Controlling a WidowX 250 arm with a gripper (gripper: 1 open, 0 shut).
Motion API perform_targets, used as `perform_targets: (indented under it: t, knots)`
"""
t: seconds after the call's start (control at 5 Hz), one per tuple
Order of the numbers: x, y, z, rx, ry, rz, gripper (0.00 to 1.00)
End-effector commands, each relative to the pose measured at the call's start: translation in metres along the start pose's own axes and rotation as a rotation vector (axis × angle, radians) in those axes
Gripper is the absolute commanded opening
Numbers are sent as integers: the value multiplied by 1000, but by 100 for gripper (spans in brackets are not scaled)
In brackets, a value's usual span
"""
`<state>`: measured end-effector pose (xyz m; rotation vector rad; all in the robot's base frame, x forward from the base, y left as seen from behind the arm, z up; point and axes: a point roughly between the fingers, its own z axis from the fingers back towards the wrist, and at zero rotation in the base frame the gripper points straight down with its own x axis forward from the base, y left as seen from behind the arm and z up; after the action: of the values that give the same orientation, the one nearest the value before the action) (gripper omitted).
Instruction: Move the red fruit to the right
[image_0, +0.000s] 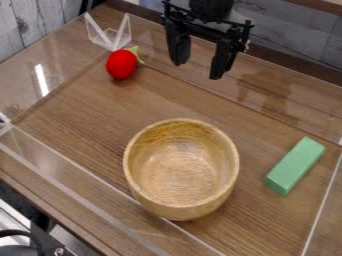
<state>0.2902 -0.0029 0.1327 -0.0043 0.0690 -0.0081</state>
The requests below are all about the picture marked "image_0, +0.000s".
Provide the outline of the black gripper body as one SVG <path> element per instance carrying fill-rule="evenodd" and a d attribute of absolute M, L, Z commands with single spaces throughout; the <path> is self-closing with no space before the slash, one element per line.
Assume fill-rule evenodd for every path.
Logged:
<path fill-rule="evenodd" d="M 163 0 L 163 22 L 173 38 L 195 36 L 209 42 L 223 38 L 245 43 L 253 22 L 235 9 L 235 0 Z"/>

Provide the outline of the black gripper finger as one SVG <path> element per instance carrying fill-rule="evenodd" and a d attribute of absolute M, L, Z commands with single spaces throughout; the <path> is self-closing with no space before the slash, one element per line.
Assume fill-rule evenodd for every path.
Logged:
<path fill-rule="evenodd" d="M 165 36 L 169 58 L 172 63 L 179 66 L 187 62 L 191 56 L 191 37 L 185 27 L 172 20 L 165 22 Z"/>
<path fill-rule="evenodd" d="M 241 33 L 231 31 L 216 42 L 215 55 L 211 61 L 209 78 L 217 80 L 231 69 L 236 54 L 244 50 Z"/>

